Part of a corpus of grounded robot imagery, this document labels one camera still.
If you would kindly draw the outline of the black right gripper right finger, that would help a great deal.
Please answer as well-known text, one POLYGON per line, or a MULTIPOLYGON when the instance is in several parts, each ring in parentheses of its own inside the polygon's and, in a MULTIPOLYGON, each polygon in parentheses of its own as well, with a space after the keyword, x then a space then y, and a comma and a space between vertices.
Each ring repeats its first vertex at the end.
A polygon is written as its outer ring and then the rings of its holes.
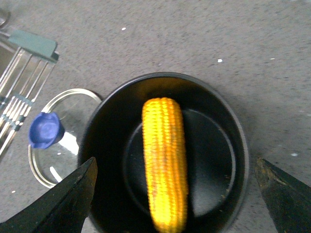
POLYGON ((311 187, 263 158, 255 175, 261 195, 279 233, 311 231, 311 187))

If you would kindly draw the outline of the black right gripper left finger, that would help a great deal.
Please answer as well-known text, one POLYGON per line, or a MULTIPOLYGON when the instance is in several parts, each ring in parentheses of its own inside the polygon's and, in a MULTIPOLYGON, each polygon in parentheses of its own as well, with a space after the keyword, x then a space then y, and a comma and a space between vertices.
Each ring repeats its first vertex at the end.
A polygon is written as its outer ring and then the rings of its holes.
POLYGON ((97 178, 94 157, 31 205, 0 224, 2 233, 80 233, 97 178))

